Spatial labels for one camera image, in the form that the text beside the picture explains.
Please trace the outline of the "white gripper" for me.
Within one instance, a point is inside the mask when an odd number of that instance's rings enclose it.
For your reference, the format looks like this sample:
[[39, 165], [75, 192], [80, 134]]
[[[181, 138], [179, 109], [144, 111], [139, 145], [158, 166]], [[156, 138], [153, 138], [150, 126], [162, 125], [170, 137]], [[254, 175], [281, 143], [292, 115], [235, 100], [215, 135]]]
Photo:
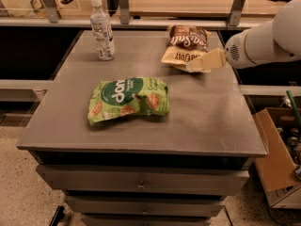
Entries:
[[226, 42], [225, 51], [219, 48], [209, 51], [188, 62], [186, 69], [189, 73], [203, 73], [223, 67], [226, 59], [236, 69], [255, 67], [260, 51], [258, 45], [256, 30], [250, 28], [232, 36]]

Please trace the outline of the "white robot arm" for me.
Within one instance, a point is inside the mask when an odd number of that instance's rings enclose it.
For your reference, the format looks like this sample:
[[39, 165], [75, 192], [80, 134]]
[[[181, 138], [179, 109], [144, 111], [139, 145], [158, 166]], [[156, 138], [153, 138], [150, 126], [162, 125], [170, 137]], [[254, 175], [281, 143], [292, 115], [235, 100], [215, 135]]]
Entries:
[[301, 0], [292, 0], [273, 20], [232, 36], [225, 49], [214, 49], [186, 66], [190, 73], [223, 67], [236, 69], [301, 59]]

